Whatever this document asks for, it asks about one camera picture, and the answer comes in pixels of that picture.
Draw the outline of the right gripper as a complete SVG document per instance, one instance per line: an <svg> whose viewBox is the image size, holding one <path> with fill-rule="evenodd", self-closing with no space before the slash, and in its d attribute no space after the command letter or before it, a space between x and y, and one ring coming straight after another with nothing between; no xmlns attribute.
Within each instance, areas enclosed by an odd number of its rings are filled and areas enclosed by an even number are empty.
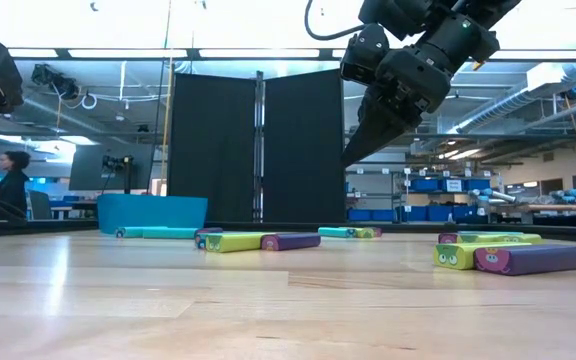
<svg viewBox="0 0 576 360"><path fill-rule="evenodd" d="M450 90L451 71L415 48L370 51L374 79L357 111L359 126L341 156L345 167L416 128Z"/></svg>

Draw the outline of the large dark display screen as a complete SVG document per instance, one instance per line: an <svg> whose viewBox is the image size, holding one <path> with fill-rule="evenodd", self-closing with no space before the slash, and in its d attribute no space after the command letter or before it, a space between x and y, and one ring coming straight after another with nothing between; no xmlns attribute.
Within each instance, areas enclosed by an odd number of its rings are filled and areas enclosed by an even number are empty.
<svg viewBox="0 0 576 360"><path fill-rule="evenodd" d="M147 144L94 145L78 147L73 156L69 189L72 191L101 191L106 180L102 157L132 155L132 190L146 189L149 185L153 151ZM105 191L123 190L123 178L116 175Z"/></svg>

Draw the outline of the wooden workbench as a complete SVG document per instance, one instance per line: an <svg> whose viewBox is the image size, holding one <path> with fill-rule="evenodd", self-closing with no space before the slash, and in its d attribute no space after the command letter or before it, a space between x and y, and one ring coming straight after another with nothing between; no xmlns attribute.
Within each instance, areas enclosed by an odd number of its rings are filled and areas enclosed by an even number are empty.
<svg viewBox="0 0 576 360"><path fill-rule="evenodd" d="M532 225L536 214L576 215L576 204L497 204L490 205L488 211L490 214L518 215L521 224Z"/></svg>

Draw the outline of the person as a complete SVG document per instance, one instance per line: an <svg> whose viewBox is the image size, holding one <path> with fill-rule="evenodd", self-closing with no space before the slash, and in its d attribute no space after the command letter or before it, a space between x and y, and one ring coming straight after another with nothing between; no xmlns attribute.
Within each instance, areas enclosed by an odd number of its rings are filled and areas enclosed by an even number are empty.
<svg viewBox="0 0 576 360"><path fill-rule="evenodd" d="M25 151L6 151L0 155L0 169L5 172L0 181L0 207L4 210L0 220L7 217L27 219L25 185L29 177L24 170L30 163Z"/></svg>

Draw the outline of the blue plastic bin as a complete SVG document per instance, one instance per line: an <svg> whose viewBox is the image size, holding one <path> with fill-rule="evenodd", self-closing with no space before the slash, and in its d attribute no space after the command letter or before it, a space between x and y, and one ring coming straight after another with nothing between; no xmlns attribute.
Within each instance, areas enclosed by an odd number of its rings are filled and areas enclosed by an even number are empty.
<svg viewBox="0 0 576 360"><path fill-rule="evenodd" d="M201 228L208 200L199 197L104 194L97 198L99 229L114 235L121 227Z"/></svg>

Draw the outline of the grey metal shelf rack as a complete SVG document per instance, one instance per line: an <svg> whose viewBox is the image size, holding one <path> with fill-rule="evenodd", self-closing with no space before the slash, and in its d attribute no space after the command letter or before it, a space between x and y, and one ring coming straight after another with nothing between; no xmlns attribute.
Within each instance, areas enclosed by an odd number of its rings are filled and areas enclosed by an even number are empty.
<svg viewBox="0 0 576 360"><path fill-rule="evenodd" d="M474 172L470 168L458 169L451 172L447 169L431 169L428 167L414 168L366 168L355 167L346 172L346 208L349 209L393 209L397 220L393 222L362 221L376 223L415 223L400 222L398 208L400 206L477 206L477 199L469 191L461 193L448 193L441 189L435 192L413 192L410 190L411 181L417 178L442 179L471 179L483 178L491 180L493 188L501 183L498 174L484 170Z"/></svg>

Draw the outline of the grey office chair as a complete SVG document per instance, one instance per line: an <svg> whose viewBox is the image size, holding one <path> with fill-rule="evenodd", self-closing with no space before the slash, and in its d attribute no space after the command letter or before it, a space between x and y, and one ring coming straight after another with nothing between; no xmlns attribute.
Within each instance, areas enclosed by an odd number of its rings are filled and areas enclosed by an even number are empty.
<svg viewBox="0 0 576 360"><path fill-rule="evenodd" d="M49 196L40 191L29 190L30 211L33 220L51 220L53 213Z"/></svg>

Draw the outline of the black folding partition screen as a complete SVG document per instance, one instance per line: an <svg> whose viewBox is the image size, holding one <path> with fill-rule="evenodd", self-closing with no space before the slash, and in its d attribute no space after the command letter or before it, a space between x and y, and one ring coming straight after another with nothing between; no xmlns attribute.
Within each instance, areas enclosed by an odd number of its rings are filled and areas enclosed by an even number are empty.
<svg viewBox="0 0 576 360"><path fill-rule="evenodd" d="M342 81L335 70L264 81L255 124L251 79L175 77L168 192L208 202L209 222L250 223L263 195L270 223L346 219Z"/></svg>

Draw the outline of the white ceiling unit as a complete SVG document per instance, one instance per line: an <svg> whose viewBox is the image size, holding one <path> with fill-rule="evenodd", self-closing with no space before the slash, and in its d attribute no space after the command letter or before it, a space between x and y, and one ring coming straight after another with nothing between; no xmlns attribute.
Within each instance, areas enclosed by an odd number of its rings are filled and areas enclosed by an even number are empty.
<svg viewBox="0 0 576 360"><path fill-rule="evenodd" d="M541 63L529 70L526 76L530 91L547 84L576 83L576 63Z"/></svg>

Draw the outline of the black ceiling-hung device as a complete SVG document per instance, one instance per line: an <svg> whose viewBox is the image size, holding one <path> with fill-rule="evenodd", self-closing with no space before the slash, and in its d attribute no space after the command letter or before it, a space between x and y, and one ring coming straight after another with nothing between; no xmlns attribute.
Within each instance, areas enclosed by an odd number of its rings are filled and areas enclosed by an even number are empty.
<svg viewBox="0 0 576 360"><path fill-rule="evenodd" d="M35 64L31 81L52 89L63 100L74 100L80 95L80 88L74 78L65 77L47 64Z"/></svg>

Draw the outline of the black aluminium table frame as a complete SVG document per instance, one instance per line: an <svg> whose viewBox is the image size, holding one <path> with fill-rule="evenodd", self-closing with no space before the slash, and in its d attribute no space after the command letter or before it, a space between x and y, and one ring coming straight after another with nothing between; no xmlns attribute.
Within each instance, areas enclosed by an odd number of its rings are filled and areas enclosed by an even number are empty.
<svg viewBox="0 0 576 360"><path fill-rule="evenodd" d="M346 227L346 224L314 223L246 223L246 222L209 222L208 227L221 227L227 231L288 231L314 232L319 227ZM457 231L491 231L491 232L527 232L541 235L544 239L576 242L576 227L510 225L510 224L438 224L438 223L404 223L378 224L385 233L443 233ZM0 236L27 235L42 233L64 233L75 231L97 230L94 220L41 220L29 221L25 225L0 221Z"/></svg>

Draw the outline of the silver ventilation duct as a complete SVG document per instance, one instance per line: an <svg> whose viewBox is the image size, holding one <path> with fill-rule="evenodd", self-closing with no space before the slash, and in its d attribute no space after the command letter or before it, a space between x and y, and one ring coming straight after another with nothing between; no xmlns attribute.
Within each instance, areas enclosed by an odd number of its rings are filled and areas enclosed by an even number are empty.
<svg viewBox="0 0 576 360"><path fill-rule="evenodd" d="M560 78L548 81L528 83L526 87L505 97L495 99L491 104L465 116L459 123L450 128L448 134L466 134L472 130L486 125L494 120L501 119L521 108L530 105L542 97L569 90L576 86L576 80Z"/></svg>
<svg viewBox="0 0 576 360"><path fill-rule="evenodd" d="M54 106L49 106L38 102L37 100L26 98L18 110L28 114L51 115L55 117L55 121L65 122L66 124L78 126L94 133L110 133L110 130L98 122L94 122L93 120L84 117L73 116L71 111L60 103L57 103Z"/></svg>

